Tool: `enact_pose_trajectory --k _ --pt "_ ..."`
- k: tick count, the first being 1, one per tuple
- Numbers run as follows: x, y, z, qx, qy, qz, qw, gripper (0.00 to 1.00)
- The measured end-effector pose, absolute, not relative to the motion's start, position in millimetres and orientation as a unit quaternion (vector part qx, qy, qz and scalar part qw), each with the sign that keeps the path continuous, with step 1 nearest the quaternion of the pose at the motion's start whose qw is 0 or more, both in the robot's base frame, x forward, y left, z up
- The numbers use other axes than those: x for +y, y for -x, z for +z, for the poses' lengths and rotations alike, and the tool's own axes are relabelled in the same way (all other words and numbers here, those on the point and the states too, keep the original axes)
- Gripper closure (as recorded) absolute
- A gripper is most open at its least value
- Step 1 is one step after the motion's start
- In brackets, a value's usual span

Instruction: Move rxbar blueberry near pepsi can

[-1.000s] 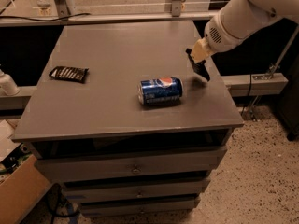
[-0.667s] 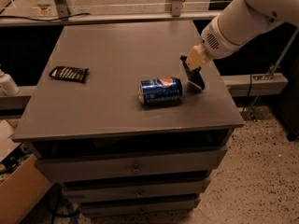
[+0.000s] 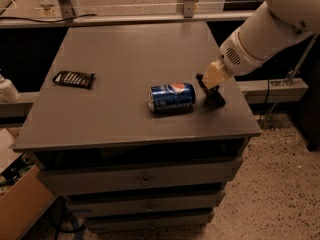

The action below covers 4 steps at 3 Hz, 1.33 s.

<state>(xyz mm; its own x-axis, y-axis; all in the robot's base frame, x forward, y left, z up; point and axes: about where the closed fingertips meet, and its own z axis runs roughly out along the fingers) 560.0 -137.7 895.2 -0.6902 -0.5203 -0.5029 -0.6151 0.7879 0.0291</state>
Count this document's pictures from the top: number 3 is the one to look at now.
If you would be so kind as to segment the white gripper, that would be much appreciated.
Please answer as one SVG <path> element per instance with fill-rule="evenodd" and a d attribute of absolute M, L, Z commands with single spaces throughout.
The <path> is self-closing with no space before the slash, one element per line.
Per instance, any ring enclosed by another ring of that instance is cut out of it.
<path fill-rule="evenodd" d="M 243 76 L 261 67 L 266 61 L 254 50 L 254 37 L 238 27 L 220 46 L 221 60 L 213 61 L 204 72 L 202 82 L 207 89 L 215 88 L 234 76 Z"/>

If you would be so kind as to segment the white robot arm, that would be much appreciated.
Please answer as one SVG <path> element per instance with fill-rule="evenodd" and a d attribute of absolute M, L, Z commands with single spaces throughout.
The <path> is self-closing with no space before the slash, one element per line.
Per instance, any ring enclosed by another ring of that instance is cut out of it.
<path fill-rule="evenodd" d="M 221 44 L 201 82 L 212 89 L 233 76 L 247 75 L 280 51 L 320 32 L 320 0 L 264 0 Z"/>

